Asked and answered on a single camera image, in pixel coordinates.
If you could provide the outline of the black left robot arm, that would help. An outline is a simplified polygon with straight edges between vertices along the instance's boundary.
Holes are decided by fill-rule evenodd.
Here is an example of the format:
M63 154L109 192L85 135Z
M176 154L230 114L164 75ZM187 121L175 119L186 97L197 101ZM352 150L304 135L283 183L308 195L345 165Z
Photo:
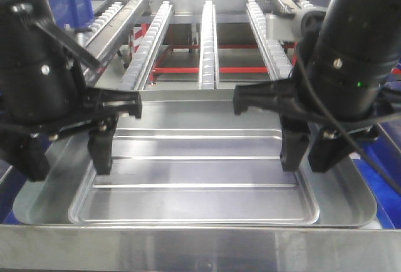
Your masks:
M31 181L50 170L42 135L87 132L97 173L109 174L119 117L142 114L139 92L90 87L83 66L101 63L56 25L48 0L1 0L1 159Z

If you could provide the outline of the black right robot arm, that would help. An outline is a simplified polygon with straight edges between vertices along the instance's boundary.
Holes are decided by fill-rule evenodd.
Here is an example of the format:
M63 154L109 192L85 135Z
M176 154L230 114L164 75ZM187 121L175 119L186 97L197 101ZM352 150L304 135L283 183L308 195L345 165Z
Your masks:
M320 23L303 21L296 56L288 78L235 87L234 112L276 112L283 169L307 158L326 172L398 117L385 83L400 59L400 0L331 0Z

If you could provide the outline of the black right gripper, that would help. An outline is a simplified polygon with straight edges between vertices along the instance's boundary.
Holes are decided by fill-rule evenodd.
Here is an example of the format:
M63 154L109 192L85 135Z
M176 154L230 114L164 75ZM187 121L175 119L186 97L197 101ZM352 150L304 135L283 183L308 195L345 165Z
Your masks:
M295 171L309 146L307 122L323 127L308 154L313 172L324 173L355 151L343 133L365 133L374 125L395 120L395 92L384 89L376 94L362 86L327 85L316 90L299 86L293 80L267 81L234 89L234 113L249 107L280 114L282 131L280 160L284 171Z

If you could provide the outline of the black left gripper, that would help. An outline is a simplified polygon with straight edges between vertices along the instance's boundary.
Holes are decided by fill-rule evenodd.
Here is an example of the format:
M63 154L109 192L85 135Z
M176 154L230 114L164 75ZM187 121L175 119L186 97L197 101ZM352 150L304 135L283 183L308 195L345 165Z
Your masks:
M59 138L89 130L98 175L109 175L118 117L142 115L139 92L88 87L80 64L65 60L1 63L1 160L30 181L50 170L37 134Z

